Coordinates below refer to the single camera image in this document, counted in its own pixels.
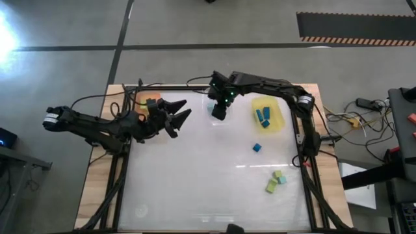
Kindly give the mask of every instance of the yellow and black hazard stripe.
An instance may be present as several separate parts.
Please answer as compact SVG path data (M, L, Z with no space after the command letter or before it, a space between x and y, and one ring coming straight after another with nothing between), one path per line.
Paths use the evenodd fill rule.
M416 46L416 17L297 12L301 41L372 46Z

